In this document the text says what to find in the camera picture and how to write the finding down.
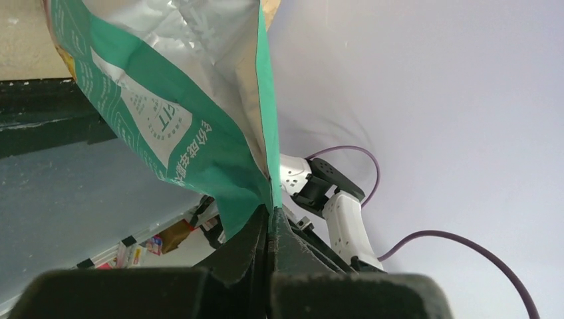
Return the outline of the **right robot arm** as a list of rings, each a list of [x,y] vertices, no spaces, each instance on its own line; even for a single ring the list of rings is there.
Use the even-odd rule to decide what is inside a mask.
[[[362,220],[364,192],[360,187],[323,159],[284,154],[280,155],[280,182],[296,205],[325,220],[330,243],[314,234],[306,218],[294,222],[297,234],[345,272],[384,271]]]

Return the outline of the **green dog food bag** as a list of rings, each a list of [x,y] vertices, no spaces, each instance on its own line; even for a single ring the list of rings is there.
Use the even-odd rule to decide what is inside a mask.
[[[227,237],[282,206],[262,1],[43,1],[88,101],[158,179],[213,197]]]

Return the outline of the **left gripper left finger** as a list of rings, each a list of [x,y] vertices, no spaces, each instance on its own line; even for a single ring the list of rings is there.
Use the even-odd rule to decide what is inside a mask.
[[[264,205],[253,212],[243,229],[196,264],[205,272],[198,284],[194,318],[267,317],[267,224]]]

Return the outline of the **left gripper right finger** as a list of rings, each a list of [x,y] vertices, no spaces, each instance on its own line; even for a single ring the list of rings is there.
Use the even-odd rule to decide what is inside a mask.
[[[335,262],[296,234],[282,208],[274,209],[269,225],[270,318],[332,318],[322,290],[312,277],[343,273]]]

